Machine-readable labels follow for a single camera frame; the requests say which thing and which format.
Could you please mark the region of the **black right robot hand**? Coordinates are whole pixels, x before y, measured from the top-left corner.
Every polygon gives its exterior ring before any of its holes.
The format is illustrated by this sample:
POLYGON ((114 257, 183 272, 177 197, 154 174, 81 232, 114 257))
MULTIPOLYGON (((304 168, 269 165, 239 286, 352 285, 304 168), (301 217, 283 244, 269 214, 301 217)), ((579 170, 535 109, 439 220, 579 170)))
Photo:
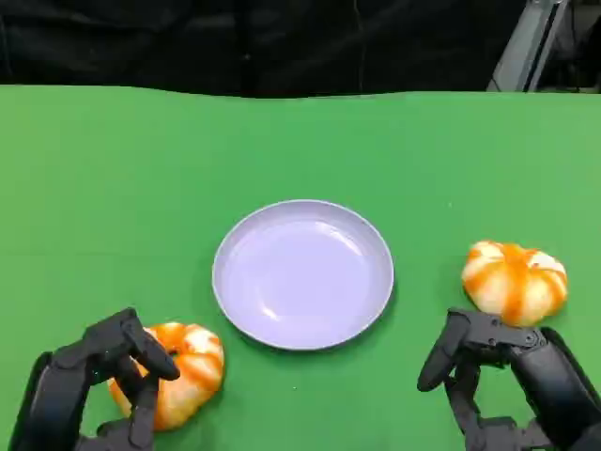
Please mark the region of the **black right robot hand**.
POLYGON ((468 450, 597 450, 600 396, 558 332, 516 327, 497 315, 452 308, 417 388, 444 386, 468 450), (534 413, 521 428, 484 418, 475 402, 482 366, 509 366, 534 413))

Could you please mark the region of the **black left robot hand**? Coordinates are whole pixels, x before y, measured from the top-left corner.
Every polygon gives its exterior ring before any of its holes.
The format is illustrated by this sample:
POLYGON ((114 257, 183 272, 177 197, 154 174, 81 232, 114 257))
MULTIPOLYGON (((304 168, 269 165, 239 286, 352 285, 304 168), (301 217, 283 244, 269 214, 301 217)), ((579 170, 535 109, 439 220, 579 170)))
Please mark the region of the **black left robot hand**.
POLYGON ((180 371, 148 333, 132 308, 85 329, 82 338, 42 353, 32 367, 14 429, 11 450, 151 450, 161 381, 180 371), (131 404, 126 419, 81 434, 92 386, 114 380, 131 404))

